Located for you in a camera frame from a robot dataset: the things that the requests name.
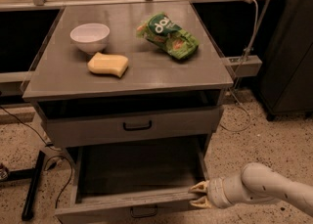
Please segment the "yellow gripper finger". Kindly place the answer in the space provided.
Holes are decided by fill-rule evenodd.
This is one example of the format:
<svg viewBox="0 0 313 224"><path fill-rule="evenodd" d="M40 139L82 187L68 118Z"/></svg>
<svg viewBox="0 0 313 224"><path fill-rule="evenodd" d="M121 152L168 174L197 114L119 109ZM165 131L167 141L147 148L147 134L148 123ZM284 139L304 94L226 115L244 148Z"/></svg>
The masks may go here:
<svg viewBox="0 0 313 224"><path fill-rule="evenodd" d="M201 181L198 184L192 186L189 189L189 193L200 193L200 194L206 194L208 190L208 181Z"/></svg>
<svg viewBox="0 0 313 224"><path fill-rule="evenodd" d="M190 201L190 205L202 209L212 208L212 204L210 203L207 196L203 196L197 200Z"/></svg>

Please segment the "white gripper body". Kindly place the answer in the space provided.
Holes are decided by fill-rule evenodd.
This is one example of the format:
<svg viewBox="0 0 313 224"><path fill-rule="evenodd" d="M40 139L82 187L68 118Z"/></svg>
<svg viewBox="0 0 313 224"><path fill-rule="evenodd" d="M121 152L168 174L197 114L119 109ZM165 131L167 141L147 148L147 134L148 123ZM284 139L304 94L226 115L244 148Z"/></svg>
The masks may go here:
<svg viewBox="0 0 313 224"><path fill-rule="evenodd" d="M239 176L212 178L208 182L207 196L218 208L227 208L242 199L242 181Z"/></svg>

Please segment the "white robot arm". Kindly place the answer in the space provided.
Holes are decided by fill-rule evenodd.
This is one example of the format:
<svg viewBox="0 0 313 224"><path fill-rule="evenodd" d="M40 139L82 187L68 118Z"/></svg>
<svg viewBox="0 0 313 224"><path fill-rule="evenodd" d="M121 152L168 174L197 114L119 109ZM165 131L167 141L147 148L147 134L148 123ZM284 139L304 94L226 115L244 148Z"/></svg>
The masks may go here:
<svg viewBox="0 0 313 224"><path fill-rule="evenodd" d="M251 162L229 177L218 177L194 185L190 193L202 197L190 201L197 208L228 208L237 203L287 202L313 216L313 187L294 182L270 167Z"/></svg>

